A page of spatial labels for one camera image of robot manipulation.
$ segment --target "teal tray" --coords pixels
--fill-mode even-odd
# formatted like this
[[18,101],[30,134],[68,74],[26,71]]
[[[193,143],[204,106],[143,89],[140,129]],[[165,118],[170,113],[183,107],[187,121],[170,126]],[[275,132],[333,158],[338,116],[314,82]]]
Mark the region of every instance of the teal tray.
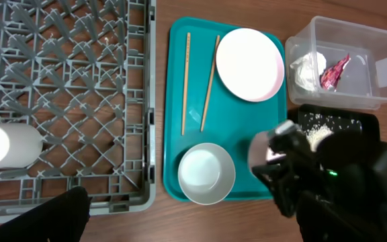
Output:
[[[255,134],[272,129],[286,119],[286,80],[274,97],[264,102],[252,103],[229,92],[215,70],[206,124],[204,131],[200,132],[216,37],[220,35],[223,38],[225,34],[237,28],[239,27],[192,17],[183,17],[171,27],[165,102],[163,183],[167,192],[177,200],[188,201],[177,179],[180,159],[188,149],[205,142],[220,145],[234,160],[235,184],[225,200],[271,198],[268,189],[250,173],[247,152]],[[182,136],[183,78],[188,32],[191,33],[189,84],[185,135]],[[284,59],[282,43],[275,36],[264,34],[274,42]]]

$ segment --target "black tray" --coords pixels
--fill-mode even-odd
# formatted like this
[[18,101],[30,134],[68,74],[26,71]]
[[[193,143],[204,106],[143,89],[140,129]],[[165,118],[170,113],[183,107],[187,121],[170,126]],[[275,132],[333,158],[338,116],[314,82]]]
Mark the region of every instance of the black tray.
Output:
[[301,125],[304,132],[314,125],[326,124],[333,132],[358,130],[369,138],[380,140],[379,121],[373,114],[304,104],[289,110],[288,119]]

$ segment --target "wooden chopsticks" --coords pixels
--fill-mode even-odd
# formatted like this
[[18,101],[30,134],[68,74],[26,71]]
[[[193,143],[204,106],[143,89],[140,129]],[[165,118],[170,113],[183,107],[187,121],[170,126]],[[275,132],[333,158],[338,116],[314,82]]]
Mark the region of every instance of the wooden chopsticks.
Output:
[[186,123],[186,100],[187,100],[187,77],[189,76],[189,54],[191,48],[191,33],[187,33],[186,58],[185,58],[185,84],[183,87],[183,114],[181,117],[181,135],[185,135]]
[[214,54],[213,54],[213,61],[212,61],[212,71],[210,72],[210,78],[208,79],[206,103],[204,104],[204,112],[202,113],[201,132],[204,130],[204,124],[206,123],[206,116],[207,116],[207,111],[208,111],[208,102],[210,101],[210,93],[212,92],[214,68],[216,66],[216,51],[218,49],[219,40],[220,40],[220,36],[217,36],[217,38],[216,38],[216,45],[214,47]]

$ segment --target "tray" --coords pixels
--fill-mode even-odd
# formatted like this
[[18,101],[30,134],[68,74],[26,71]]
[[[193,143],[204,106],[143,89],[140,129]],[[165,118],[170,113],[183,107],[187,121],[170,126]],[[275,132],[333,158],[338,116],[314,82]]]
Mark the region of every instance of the tray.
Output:
[[155,0],[1,1],[0,123],[42,134],[0,170],[0,223],[75,187],[92,215],[155,198]]
[[[171,27],[165,102],[163,183],[168,193],[177,200],[188,201],[177,181],[180,158],[189,148],[205,142],[220,145],[234,160],[237,174],[235,184],[225,200],[271,198],[267,188],[251,175],[247,165],[247,152],[255,134],[274,128],[286,119],[286,81],[271,99],[251,103],[229,92],[216,71],[206,124],[204,131],[200,132],[216,36],[223,38],[225,34],[237,28],[239,27],[192,17],[181,18]],[[183,77],[188,32],[191,33],[189,85],[185,135],[182,136]],[[264,34],[284,56],[282,43],[275,36]]]
[[299,124],[304,132],[308,132],[315,125],[320,127],[326,124],[333,132],[360,131],[369,136],[370,140],[380,141],[379,121],[373,114],[304,104],[289,110],[288,118]]

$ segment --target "black object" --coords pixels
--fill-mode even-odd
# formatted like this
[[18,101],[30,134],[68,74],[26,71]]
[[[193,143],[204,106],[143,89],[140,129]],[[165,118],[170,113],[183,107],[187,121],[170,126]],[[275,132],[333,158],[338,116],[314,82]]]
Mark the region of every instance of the black object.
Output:
[[304,241],[387,241],[387,143],[375,117],[340,111],[361,120],[362,131],[336,132],[313,153],[299,127],[286,121],[269,132],[271,149],[286,156],[252,172],[284,216],[296,214]]
[[[319,114],[310,119],[310,114]],[[361,131],[376,141],[380,140],[379,121],[373,114],[364,114],[336,108],[326,108],[309,104],[288,111],[288,119],[299,124],[303,131],[310,130],[315,124],[326,124],[333,132],[338,130]]]
[[1,225],[0,241],[80,241],[89,206],[85,188],[73,188]]

